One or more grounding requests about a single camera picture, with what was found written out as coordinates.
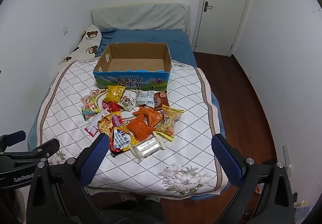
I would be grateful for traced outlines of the silver white wafer packet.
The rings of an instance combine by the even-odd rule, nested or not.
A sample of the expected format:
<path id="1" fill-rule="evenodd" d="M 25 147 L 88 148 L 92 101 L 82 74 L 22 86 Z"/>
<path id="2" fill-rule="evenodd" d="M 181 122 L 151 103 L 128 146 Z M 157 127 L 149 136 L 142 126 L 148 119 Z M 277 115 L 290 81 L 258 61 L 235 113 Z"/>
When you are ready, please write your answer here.
<path id="1" fill-rule="evenodd" d="M 165 145 L 159 140 L 158 137 L 145 139 L 144 141 L 136 145 L 130 145 L 129 147 L 133 155 L 136 157 L 138 163 L 141 163 L 144 159 L 155 152 L 166 149 Z"/>

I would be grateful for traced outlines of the colourful candy bag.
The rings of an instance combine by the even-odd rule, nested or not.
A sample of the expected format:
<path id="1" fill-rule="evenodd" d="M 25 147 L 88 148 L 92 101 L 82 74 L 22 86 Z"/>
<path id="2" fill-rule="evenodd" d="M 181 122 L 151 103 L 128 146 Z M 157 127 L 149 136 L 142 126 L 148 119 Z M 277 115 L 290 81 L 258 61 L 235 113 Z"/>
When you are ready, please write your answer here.
<path id="1" fill-rule="evenodd" d="M 84 117 L 84 120 L 89 120 L 98 113 L 100 113 L 100 108 L 97 105 L 96 98 L 91 98 L 89 103 L 82 106 L 82 116 Z"/>

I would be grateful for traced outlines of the orange snack packet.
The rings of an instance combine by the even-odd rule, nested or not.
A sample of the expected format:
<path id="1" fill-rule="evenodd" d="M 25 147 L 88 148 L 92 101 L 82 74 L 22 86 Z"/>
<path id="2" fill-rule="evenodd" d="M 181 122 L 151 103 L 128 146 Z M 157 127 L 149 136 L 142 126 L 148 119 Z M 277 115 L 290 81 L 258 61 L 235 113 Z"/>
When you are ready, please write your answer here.
<path id="1" fill-rule="evenodd" d="M 134 135 L 138 141 L 143 141 L 149 137 L 155 130 L 155 127 L 150 127 L 145 122 L 143 115 L 137 116 L 128 125 L 127 129 Z"/>
<path id="2" fill-rule="evenodd" d="M 133 112 L 134 116 L 139 116 L 141 114 L 143 115 L 144 118 L 147 119 L 148 125 L 150 127 L 156 126 L 164 118 L 162 113 L 160 113 L 159 111 L 156 111 L 153 108 L 148 107 L 148 106 L 142 106 L 139 108 L 138 111 Z"/>

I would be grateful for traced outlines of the small red snack packet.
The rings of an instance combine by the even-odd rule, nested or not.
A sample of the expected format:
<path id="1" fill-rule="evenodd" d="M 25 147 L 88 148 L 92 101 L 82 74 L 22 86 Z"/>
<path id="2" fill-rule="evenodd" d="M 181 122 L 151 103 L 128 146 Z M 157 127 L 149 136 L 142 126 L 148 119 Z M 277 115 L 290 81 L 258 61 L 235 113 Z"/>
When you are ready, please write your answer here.
<path id="1" fill-rule="evenodd" d="M 111 102 L 111 101 L 109 101 L 109 102 L 103 101 L 101 103 L 101 106 L 103 109 L 106 109 L 110 113 L 119 112 L 122 110 L 122 107 L 118 103 Z"/>

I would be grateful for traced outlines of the green pickled snack packet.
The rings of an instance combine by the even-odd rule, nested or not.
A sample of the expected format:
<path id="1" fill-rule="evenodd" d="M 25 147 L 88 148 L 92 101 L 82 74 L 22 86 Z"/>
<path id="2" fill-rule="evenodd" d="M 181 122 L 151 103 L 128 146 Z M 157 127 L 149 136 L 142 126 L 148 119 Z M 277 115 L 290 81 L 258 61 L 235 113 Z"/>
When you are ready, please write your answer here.
<path id="1" fill-rule="evenodd" d="M 134 107 L 134 101 L 135 99 L 131 95 L 123 95 L 118 104 L 125 111 L 131 111 Z"/>

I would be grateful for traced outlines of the yellow snack bag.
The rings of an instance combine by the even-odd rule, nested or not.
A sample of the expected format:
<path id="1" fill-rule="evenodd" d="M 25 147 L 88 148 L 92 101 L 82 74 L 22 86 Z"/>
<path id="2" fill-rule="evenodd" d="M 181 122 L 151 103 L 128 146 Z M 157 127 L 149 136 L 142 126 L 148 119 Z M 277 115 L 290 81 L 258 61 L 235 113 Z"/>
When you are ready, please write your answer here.
<path id="1" fill-rule="evenodd" d="M 125 92 L 125 89 L 126 89 L 125 86 L 109 85 L 107 87 L 107 93 L 103 101 L 119 103 Z"/>

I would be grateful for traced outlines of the brown snack packet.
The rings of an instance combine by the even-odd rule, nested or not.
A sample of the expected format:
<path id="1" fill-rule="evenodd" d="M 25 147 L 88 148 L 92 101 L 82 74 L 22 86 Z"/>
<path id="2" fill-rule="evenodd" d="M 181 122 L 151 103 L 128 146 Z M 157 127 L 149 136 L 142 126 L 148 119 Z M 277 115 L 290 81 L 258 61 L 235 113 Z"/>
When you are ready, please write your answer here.
<path id="1" fill-rule="evenodd" d="M 163 106 L 169 106 L 167 91 L 156 91 L 154 93 L 154 109 L 161 110 Z"/>

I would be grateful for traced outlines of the red white spicy strip packet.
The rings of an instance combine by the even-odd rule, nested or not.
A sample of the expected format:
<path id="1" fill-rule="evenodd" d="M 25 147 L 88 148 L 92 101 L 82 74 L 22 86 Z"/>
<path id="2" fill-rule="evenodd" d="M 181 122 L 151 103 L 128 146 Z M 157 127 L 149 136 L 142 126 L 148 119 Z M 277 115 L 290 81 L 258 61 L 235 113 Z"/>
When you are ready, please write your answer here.
<path id="1" fill-rule="evenodd" d="M 97 123 L 98 121 L 106 116 L 110 114 L 108 111 L 106 111 L 105 109 L 102 110 L 100 113 L 96 114 L 93 119 L 90 121 L 90 123 L 85 127 L 85 131 L 91 136 L 94 137 L 98 132 L 100 133 Z"/>

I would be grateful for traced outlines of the cardboard milk box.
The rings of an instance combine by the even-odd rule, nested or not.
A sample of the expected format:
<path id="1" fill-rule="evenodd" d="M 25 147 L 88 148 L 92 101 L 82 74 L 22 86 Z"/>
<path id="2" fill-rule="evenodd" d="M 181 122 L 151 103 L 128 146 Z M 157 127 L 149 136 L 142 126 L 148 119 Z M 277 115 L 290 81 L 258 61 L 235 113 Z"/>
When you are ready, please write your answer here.
<path id="1" fill-rule="evenodd" d="M 93 75 L 100 88 L 120 85 L 126 89 L 165 90 L 171 64 L 167 44 L 116 43 L 105 48 Z"/>

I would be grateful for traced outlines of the bear print long pillow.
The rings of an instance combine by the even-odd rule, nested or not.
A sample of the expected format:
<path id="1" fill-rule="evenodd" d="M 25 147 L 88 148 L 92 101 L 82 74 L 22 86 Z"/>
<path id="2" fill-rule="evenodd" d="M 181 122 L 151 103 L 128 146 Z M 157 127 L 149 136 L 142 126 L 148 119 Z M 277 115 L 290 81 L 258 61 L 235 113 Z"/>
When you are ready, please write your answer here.
<path id="1" fill-rule="evenodd" d="M 88 60 L 95 57 L 101 43 L 101 32 L 91 24 L 83 33 L 78 46 L 61 62 L 61 65 L 75 60 Z"/>

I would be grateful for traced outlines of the blue bed sheet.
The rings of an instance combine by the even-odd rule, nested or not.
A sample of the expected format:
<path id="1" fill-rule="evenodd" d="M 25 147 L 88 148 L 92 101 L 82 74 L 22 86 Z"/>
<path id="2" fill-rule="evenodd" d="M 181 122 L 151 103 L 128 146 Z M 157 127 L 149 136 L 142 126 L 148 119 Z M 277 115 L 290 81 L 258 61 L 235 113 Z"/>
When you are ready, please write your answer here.
<path id="1" fill-rule="evenodd" d="M 180 30 L 101 32 L 90 26 L 59 65 L 27 145 L 57 139 L 52 165 L 107 136 L 91 192 L 166 199 L 219 195 L 228 178 L 211 150 L 218 102 Z"/>

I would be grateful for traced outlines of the white door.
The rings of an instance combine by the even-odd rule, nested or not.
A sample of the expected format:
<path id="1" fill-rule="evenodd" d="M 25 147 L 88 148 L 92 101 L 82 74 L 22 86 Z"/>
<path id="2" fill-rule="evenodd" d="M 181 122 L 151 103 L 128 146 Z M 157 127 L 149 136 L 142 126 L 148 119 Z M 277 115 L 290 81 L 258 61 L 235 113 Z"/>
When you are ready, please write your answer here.
<path id="1" fill-rule="evenodd" d="M 213 10 L 204 12 L 208 1 Z M 230 56 L 241 29 L 248 0 L 202 0 L 195 49 L 200 53 Z"/>

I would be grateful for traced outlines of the wall power strip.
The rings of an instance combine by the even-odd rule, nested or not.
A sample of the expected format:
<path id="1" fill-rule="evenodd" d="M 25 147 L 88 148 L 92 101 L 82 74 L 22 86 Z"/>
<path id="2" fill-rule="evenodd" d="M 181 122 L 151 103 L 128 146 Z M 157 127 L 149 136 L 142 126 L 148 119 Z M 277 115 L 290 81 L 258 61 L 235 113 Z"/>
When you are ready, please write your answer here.
<path id="1" fill-rule="evenodd" d="M 284 164 L 285 164 L 285 169 L 287 171 L 287 175 L 291 177 L 291 161 L 290 161 L 290 156 L 289 156 L 289 150 L 288 150 L 288 145 L 285 144 L 282 146 L 283 149 L 283 157 L 284 157 Z"/>

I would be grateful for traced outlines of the wall socket by bed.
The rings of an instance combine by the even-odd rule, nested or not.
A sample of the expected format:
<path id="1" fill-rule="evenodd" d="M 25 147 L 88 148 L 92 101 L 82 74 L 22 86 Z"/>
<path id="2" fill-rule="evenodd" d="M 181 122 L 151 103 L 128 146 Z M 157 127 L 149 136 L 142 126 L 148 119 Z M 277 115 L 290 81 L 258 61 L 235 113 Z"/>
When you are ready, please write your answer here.
<path id="1" fill-rule="evenodd" d="M 67 27 L 64 27 L 63 28 L 63 34 L 66 35 L 68 33 L 68 28 Z"/>

